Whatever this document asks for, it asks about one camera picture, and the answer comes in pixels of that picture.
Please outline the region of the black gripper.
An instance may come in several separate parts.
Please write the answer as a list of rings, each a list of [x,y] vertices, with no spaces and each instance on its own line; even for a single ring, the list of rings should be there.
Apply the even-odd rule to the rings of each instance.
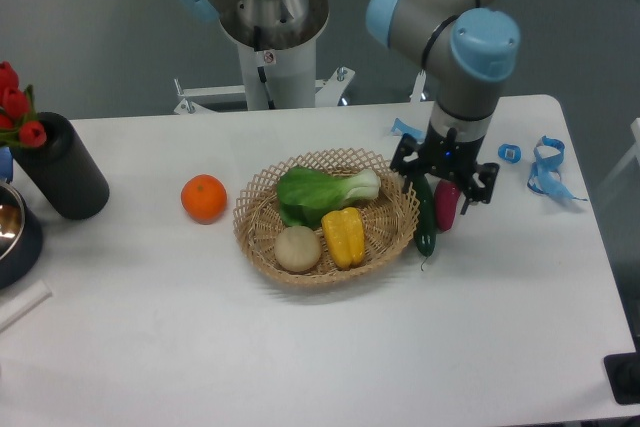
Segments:
[[[402,135],[390,162],[390,169],[402,177],[412,178],[425,172],[458,184],[465,200],[460,214],[471,204],[489,204],[499,173],[499,164],[479,164],[476,159],[483,138],[471,142],[458,139],[456,129],[441,135],[429,127],[421,144],[415,137]]]

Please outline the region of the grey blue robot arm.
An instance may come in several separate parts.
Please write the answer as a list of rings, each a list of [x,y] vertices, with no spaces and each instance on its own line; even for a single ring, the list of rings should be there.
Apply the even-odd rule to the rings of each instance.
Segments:
[[[451,181],[467,203],[492,198],[499,167],[477,156],[521,41],[516,22],[490,9],[494,1],[370,0],[366,11],[368,32],[438,83],[424,139],[403,134],[392,170],[407,181]]]

